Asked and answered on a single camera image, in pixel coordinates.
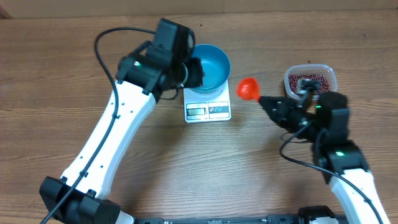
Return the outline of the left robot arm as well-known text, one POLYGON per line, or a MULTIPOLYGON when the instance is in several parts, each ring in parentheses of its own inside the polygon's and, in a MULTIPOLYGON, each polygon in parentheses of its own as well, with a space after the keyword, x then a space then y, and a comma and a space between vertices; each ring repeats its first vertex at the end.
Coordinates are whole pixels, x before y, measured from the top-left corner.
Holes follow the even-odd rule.
POLYGON ((39 193, 47 219, 136 221, 108 198, 122 158, 163 92, 201 86, 204 76, 200 59, 193 56, 190 28, 163 18, 153 36, 120 60, 117 74, 109 78, 113 91, 108 104, 76 159, 60 178, 42 182, 39 193))

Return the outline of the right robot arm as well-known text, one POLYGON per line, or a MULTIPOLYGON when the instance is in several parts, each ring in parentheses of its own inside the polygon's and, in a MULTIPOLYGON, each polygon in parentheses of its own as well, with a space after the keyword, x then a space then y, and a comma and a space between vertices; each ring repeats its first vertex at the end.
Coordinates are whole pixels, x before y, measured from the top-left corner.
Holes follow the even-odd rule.
POLYGON ((345 95, 334 91, 320 94, 314 113, 282 96, 261 96, 258 103, 292 138, 312 144, 312 164, 286 156, 282 147, 279 153, 290 162, 322 172, 349 223, 389 223, 365 156, 348 138, 350 110, 345 95))

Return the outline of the red measuring scoop blue handle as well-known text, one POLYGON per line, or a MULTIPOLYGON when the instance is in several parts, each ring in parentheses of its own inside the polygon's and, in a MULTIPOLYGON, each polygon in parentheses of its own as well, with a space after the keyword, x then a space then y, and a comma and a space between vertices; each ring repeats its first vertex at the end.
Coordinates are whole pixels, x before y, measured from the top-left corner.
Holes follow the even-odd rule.
POLYGON ((253 77, 243 78, 237 85, 236 94, 245 101, 256 101, 260 99, 260 87, 253 77))

